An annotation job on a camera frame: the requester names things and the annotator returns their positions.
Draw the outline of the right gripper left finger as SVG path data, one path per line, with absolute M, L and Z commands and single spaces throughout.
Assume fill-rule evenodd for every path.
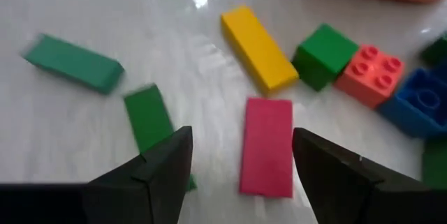
M 87 183 L 0 184 L 0 224 L 177 224 L 192 153 L 183 126 Z

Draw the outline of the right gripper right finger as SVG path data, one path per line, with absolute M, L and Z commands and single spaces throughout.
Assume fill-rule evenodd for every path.
M 318 224 L 447 224 L 447 190 L 305 128 L 293 131 L 293 156 Z

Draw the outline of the long green block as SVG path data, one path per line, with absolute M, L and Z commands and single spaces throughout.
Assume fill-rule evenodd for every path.
M 44 33 L 22 52 L 22 57 L 100 94 L 111 93 L 124 73 L 117 60 Z
M 175 132 L 174 126 L 156 84 L 125 95 L 124 104 L 138 150 L 145 161 L 131 177 L 147 183 L 152 176 L 144 169 L 153 172 L 168 157 L 168 140 Z

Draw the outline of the blue studded brick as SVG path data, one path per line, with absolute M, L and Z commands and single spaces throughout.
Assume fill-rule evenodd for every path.
M 415 69 L 378 111 L 411 137 L 447 133 L 447 66 Z

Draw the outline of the long pink block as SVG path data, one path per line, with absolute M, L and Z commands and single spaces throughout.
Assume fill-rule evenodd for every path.
M 247 99 L 239 192 L 293 197 L 292 127 L 291 101 Z

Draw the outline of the green cube block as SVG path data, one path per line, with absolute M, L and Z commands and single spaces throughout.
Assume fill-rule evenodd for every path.
M 335 81 L 358 48 L 329 24 L 321 24 L 297 46 L 291 63 L 305 84 L 320 91 Z

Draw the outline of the small green studded brick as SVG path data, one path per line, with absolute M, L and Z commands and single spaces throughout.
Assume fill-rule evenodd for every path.
M 430 66 L 440 64 L 447 59 L 447 31 L 431 42 L 420 54 L 421 59 Z

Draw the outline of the long yellow block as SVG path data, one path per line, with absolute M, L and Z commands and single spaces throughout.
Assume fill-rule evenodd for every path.
M 264 96 L 298 81 L 298 71 L 252 9 L 239 6 L 222 13 L 220 21 L 224 38 Z

